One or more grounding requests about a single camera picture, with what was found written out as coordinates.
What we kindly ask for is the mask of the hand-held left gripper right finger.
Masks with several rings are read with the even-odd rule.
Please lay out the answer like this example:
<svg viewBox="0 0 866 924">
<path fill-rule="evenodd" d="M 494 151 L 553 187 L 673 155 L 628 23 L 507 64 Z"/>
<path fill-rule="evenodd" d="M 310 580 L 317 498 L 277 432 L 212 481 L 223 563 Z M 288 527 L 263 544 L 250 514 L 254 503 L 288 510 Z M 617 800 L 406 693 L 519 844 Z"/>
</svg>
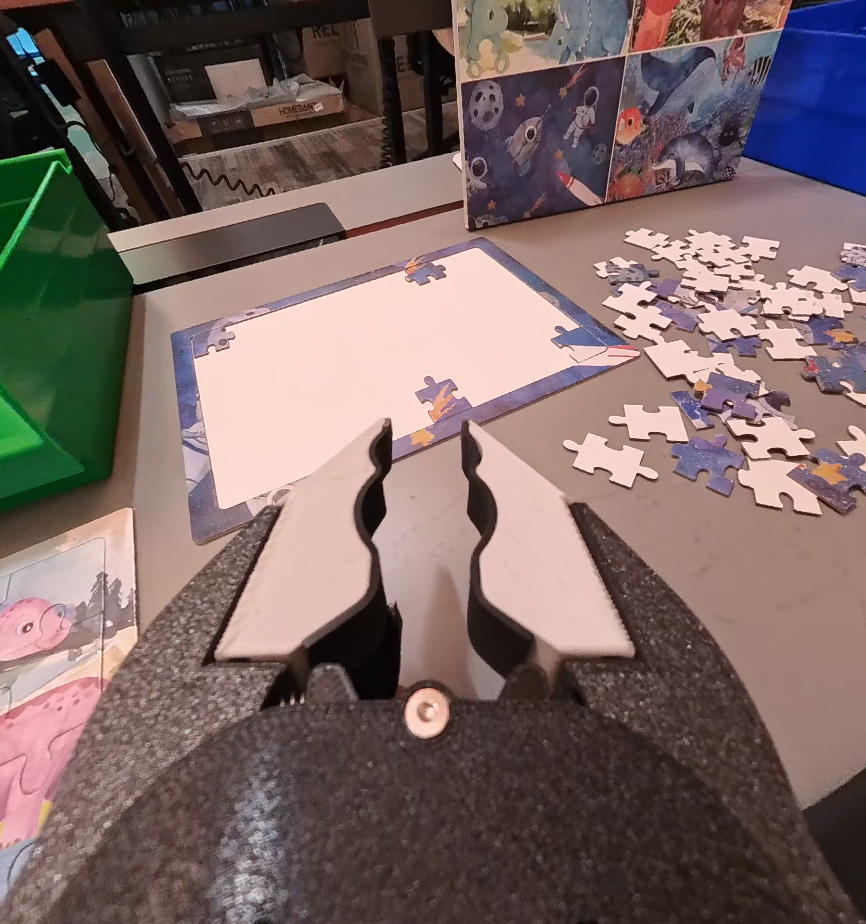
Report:
<svg viewBox="0 0 866 924">
<path fill-rule="evenodd" d="M 566 495 L 474 422 L 461 430 L 470 561 L 467 630 L 494 671 L 632 659 L 635 644 Z"/>
</svg>

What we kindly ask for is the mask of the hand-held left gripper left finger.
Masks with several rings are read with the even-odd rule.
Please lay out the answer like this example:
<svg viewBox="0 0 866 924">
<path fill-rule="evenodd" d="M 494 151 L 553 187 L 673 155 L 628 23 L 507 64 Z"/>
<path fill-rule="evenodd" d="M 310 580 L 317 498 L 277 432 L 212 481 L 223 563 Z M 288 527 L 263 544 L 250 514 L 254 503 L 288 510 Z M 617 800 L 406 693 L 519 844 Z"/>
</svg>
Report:
<svg viewBox="0 0 866 924">
<path fill-rule="evenodd" d="M 359 670 L 388 629 L 375 533 L 387 514 L 393 433 L 381 418 L 296 485 L 213 656 L 218 663 Z"/>
</svg>

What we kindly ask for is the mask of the blue framed puzzle board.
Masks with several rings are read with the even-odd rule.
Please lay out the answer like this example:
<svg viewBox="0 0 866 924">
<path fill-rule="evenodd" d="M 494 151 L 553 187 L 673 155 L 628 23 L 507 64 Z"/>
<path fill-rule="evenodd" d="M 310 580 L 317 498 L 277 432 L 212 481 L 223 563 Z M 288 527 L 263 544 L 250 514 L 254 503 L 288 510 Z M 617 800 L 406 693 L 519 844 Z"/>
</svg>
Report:
<svg viewBox="0 0 866 924">
<path fill-rule="evenodd" d="M 280 503 L 377 419 L 399 460 L 632 362 L 579 367 L 552 342 L 585 324 L 626 341 L 485 237 L 413 259 L 447 277 L 407 282 L 405 260 L 243 310 L 221 321 L 231 346 L 194 359 L 171 335 L 190 529 L 203 544 Z M 433 423 L 415 397 L 450 378 L 473 410 Z"/>
</svg>

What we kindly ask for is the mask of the blue white puzzle piece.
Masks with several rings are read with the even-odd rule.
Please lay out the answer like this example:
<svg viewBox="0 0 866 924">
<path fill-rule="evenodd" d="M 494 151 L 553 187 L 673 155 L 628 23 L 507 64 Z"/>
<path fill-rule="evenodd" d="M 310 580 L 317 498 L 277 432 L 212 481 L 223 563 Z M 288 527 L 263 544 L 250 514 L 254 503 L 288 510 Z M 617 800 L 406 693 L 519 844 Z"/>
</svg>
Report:
<svg viewBox="0 0 866 924">
<path fill-rule="evenodd" d="M 595 357 L 603 356 L 607 350 L 606 345 L 595 341 L 590 331 L 581 326 L 569 330 L 557 326 L 555 330 L 556 336 L 551 342 L 566 350 L 571 361 L 576 364 L 591 364 Z"/>
</svg>

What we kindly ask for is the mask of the pile of jigsaw puzzle pieces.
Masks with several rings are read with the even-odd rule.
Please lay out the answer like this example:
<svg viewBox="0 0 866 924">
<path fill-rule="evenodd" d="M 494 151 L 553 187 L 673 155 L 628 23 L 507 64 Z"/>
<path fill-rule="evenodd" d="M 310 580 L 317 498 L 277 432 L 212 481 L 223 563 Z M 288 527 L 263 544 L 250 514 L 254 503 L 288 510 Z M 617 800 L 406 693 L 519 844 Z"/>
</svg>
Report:
<svg viewBox="0 0 866 924">
<path fill-rule="evenodd" d="M 847 514 L 866 494 L 866 430 L 849 424 L 836 448 L 819 448 L 817 435 L 798 422 L 790 395 L 770 387 L 744 359 L 796 368 L 826 396 L 866 409 L 866 244 L 845 242 L 832 270 L 806 264 L 769 282 L 762 264 L 780 243 L 691 230 L 683 238 L 642 228 L 627 244 L 650 261 L 616 257 L 595 265 L 609 285 L 604 307 L 626 343 L 579 367 L 611 366 L 644 356 L 663 379 L 681 381 L 667 405 L 625 404 L 609 417 L 626 431 L 617 448 L 589 433 L 566 441 L 572 466 L 604 472 L 632 488 L 655 480 L 637 443 L 661 438 L 670 445 L 674 474 L 703 478 L 728 497 L 736 486 L 762 508 L 817 516 Z"/>
</svg>

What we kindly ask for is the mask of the dark grey desk flap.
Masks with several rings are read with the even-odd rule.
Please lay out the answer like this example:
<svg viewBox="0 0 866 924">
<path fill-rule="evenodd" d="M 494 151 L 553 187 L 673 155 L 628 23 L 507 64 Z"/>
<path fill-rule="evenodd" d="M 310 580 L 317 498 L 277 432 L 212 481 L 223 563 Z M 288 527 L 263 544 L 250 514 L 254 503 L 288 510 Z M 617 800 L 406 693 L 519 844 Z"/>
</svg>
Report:
<svg viewBox="0 0 866 924">
<path fill-rule="evenodd" d="M 345 238 L 343 225 L 319 202 L 122 251 L 120 257 L 141 294 Z"/>
</svg>

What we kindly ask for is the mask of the blue grey puzzle piece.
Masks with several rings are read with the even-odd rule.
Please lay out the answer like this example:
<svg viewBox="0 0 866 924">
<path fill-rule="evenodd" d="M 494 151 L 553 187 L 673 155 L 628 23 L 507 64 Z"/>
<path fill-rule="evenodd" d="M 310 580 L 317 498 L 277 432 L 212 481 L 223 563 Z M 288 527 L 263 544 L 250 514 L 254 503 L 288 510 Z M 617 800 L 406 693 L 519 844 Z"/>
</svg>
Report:
<svg viewBox="0 0 866 924">
<path fill-rule="evenodd" d="M 206 325 L 200 325 L 190 338 L 193 358 L 202 359 L 212 351 L 226 350 L 234 339 L 233 331 L 221 321 L 210 321 Z"/>
</svg>

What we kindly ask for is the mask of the pink dinosaur puzzle board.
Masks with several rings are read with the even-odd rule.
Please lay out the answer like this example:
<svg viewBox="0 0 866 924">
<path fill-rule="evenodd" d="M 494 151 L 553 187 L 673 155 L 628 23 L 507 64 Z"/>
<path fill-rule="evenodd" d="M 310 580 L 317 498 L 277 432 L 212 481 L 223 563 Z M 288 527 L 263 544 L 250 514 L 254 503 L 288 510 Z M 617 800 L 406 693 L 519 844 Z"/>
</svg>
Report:
<svg viewBox="0 0 866 924">
<path fill-rule="evenodd" d="M 0 560 L 0 895 L 138 640 L 137 611 L 129 508 Z"/>
</svg>

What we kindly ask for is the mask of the green plastic bin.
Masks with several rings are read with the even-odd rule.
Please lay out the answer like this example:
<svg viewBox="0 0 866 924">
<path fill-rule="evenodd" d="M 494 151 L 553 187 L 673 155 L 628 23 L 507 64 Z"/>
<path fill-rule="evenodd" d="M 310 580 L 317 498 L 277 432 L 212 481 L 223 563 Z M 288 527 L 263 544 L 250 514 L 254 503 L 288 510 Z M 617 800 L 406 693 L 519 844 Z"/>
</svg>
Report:
<svg viewBox="0 0 866 924">
<path fill-rule="evenodd" d="M 0 513 L 110 475 L 132 285 L 65 153 L 0 161 Z"/>
</svg>

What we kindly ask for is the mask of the illustrated puzzle box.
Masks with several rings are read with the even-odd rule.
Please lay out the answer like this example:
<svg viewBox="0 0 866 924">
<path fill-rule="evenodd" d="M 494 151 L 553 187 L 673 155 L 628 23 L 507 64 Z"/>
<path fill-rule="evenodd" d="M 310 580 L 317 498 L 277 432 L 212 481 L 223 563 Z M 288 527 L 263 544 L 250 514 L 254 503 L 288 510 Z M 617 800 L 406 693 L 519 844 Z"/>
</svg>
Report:
<svg viewBox="0 0 866 924">
<path fill-rule="evenodd" d="M 732 179 L 790 1 L 452 2 L 469 230 Z"/>
</svg>

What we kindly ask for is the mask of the flat cardboard box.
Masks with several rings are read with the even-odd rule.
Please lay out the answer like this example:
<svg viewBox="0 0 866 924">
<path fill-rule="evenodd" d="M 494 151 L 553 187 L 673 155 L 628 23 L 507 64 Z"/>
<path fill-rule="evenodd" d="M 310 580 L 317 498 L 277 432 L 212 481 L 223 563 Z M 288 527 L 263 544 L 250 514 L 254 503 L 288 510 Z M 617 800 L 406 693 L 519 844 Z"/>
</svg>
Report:
<svg viewBox="0 0 866 924">
<path fill-rule="evenodd" d="M 176 117 L 171 124 L 164 126 L 168 139 L 173 143 L 209 140 L 233 132 L 286 126 L 319 117 L 343 115 L 346 105 L 342 95 L 332 93 L 290 102 L 272 102 L 252 109 L 208 112 L 211 108 L 202 106 L 202 114 L 191 118 Z"/>
</svg>

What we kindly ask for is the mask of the brown cardboard box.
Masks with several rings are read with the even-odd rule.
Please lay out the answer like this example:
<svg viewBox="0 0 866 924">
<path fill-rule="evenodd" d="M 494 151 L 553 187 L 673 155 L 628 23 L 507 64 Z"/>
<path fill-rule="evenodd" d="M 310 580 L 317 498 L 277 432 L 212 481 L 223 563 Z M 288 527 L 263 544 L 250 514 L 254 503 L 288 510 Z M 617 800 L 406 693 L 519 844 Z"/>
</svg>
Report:
<svg viewBox="0 0 866 924">
<path fill-rule="evenodd" d="M 304 69 L 312 78 L 367 71 L 375 61 L 371 20 L 362 18 L 301 29 Z"/>
</svg>

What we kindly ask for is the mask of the blue plastic bin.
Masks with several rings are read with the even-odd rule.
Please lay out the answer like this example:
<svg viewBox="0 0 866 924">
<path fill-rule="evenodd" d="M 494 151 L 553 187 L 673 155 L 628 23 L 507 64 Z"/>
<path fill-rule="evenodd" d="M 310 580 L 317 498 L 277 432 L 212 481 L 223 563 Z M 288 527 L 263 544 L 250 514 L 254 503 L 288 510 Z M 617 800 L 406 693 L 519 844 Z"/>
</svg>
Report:
<svg viewBox="0 0 866 924">
<path fill-rule="evenodd" d="M 866 196 L 866 1 L 789 12 L 744 155 Z"/>
</svg>

